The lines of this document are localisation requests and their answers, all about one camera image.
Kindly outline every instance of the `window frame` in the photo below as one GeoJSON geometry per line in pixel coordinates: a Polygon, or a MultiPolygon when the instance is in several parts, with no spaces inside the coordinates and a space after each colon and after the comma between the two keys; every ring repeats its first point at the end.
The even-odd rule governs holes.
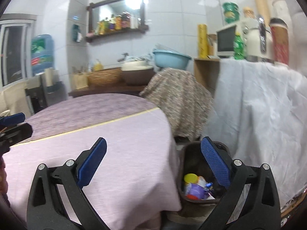
{"type": "Polygon", "coordinates": [[[6,27],[12,27],[12,26],[22,26],[23,27],[22,37],[21,37],[21,42],[23,43],[21,45],[21,59],[23,60],[21,62],[22,79],[12,82],[10,84],[7,84],[6,62],[2,63],[2,60],[0,58],[0,91],[3,89],[6,89],[7,87],[11,85],[14,85],[19,82],[23,82],[24,80],[27,80],[28,78],[32,77],[31,40],[33,38],[34,23],[35,23],[35,20],[2,20],[0,21],[0,54],[2,52],[2,46],[5,42],[4,39],[5,39],[6,27]]]}

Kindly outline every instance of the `wooden mirror frame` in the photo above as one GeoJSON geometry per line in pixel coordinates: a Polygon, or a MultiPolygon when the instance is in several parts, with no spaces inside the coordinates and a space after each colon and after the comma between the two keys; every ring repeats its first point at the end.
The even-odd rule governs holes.
{"type": "MultiPolygon", "coordinates": [[[[105,0],[105,1],[101,1],[98,3],[90,3],[89,6],[86,7],[86,10],[89,12],[88,15],[88,33],[91,33],[94,29],[93,29],[93,9],[96,7],[100,7],[103,5],[107,5],[110,3],[114,3],[114,2],[119,2],[119,1],[123,1],[123,0],[105,0]]],[[[118,30],[118,31],[114,31],[111,34],[105,34],[105,35],[95,35],[93,37],[87,37],[87,42],[91,42],[93,39],[95,38],[100,38],[100,37],[104,37],[104,36],[108,36],[108,35],[112,35],[112,34],[117,34],[117,33],[124,33],[124,32],[131,32],[131,31],[139,31],[141,33],[145,33],[149,27],[148,25],[145,25],[145,3],[144,0],[141,3],[141,7],[140,7],[140,18],[141,18],[141,24],[139,25],[138,28],[135,29],[130,29],[130,30],[118,30]]]]}

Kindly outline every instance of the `wooden shelf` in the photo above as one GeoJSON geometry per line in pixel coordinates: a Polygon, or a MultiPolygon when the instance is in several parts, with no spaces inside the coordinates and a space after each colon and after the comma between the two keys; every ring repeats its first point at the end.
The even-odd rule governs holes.
{"type": "Polygon", "coordinates": [[[221,59],[210,59],[210,58],[206,58],[206,59],[199,59],[199,58],[195,58],[194,61],[210,61],[210,62],[220,62],[221,59]]]}
{"type": "Polygon", "coordinates": [[[145,31],[148,30],[148,26],[145,25],[144,28],[126,28],[126,29],[122,29],[122,30],[114,30],[114,31],[110,31],[108,33],[102,34],[102,35],[93,35],[90,37],[85,37],[85,40],[88,43],[91,43],[93,40],[95,39],[99,39],[99,38],[104,38],[104,37],[108,37],[110,35],[114,35],[114,34],[125,34],[125,33],[129,33],[129,32],[140,32],[140,33],[145,33],[145,31]]]}

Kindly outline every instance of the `round table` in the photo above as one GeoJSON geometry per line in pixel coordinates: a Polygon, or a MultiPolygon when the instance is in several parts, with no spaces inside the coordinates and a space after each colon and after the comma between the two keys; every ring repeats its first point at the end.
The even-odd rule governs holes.
{"type": "MultiPolygon", "coordinates": [[[[166,116],[152,103],[125,94],[88,95],[27,122],[33,126],[31,141],[4,155],[8,197],[23,219],[37,166],[62,166],[99,137],[106,139],[107,152],[83,191],[110,229],[132,230],[162,210],[180,210],[175,143],[166,116]]],[[[59,191],[70,219],[78,222],[62,186],[59,191]]]]}

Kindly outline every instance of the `plastic basin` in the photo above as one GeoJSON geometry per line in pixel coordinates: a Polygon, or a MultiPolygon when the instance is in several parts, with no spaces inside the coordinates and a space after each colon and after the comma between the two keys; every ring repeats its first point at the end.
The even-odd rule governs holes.
{"type": "Polygon", "coordinates": [[[167,50],[154,50],[154,59],[157,67],[161,68],[176,68],[185,70],[189,63],[189,60],[192,59],[190,56],[182,53],[173,53],[167,50]]]}

